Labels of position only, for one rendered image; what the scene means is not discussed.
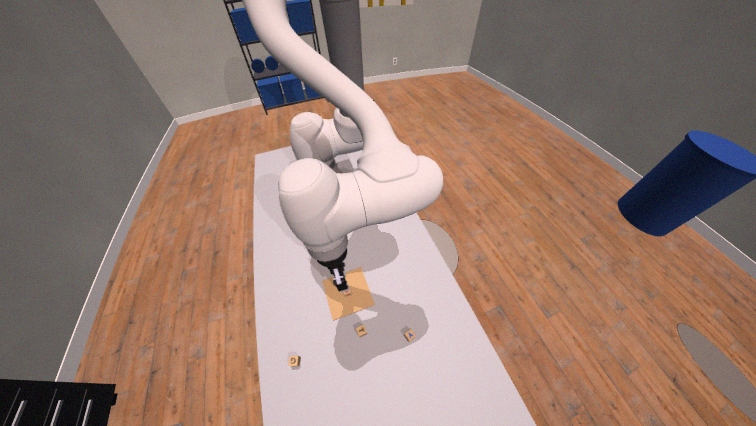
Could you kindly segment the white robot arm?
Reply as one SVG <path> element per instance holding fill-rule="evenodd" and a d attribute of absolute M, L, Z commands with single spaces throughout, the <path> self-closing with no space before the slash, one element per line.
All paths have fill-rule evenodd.
<path fill-rule="evenodd" d="M 336 107 L 334 120 L 310 112 L 292 119 L 290 143 L 298 161 L 278 180 L 285 220 L 309 254 L 322 262 L 337 259 L 347 248 L 347 234 L 435 202 L 443 188 L 440 167 L 400 142 L 363 91 L 359 0 L 319 0 L 330 62 L 294 32 L 286 0 L 242 2 L 268 53 Z M 342 173 L 333 162 L 361 150 L 355 172 Z"/>

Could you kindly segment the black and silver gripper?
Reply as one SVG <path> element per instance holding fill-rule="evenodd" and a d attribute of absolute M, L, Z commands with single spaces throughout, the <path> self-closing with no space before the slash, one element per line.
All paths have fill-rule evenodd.
<path fill-rule="evenodd" d="M 348 283 L 347 283 L 347 280 L 344 279 L 345 277 L 347 277 L 346 273 L 345 273 L 345 270 L 344 270 L 345 263 L 343 263 L 343 261 L 346 258 L 346 256 L 347 256 L 347 248 L 346 248 L 345 252 L 338 259 L 334 259 L 334 260 L 327 261 L 327 262 L 322 262 L 322 261 L 318 261 L 317 260 L 317 262 L 319 264 L 321 264 L 322 266 L 327 267 L 330 270 L 330 273 L 334 275 L 335 278 L 333 278 L 333 284 L 334 284 L 334 286 L 337 285 L 335 287 L 337 287 L 338 291 L 341 292 L 341 293 L 346 292 L 346 291 L 350 291 L 350 289 L 347 288 L 347 287 L 349 287 Z M 339 275 L 339 273 L 340 273 L 340 275 Z M 347 286 L 345 286 L 345 284 L 346 284 L 345 281 L 347 283 Z"/>

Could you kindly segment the tan flat mat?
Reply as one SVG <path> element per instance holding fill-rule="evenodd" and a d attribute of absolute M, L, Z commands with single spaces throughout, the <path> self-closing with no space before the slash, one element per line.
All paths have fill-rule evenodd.
<path fill-rule="evenodd" d="M 323 280 L 333 320 L 375 305 L 361 267 L 346 272 L 346 276 L 345 279 L 352 291 L 350 296 L 344 296 L 333 285 L 335 277 Z"/>

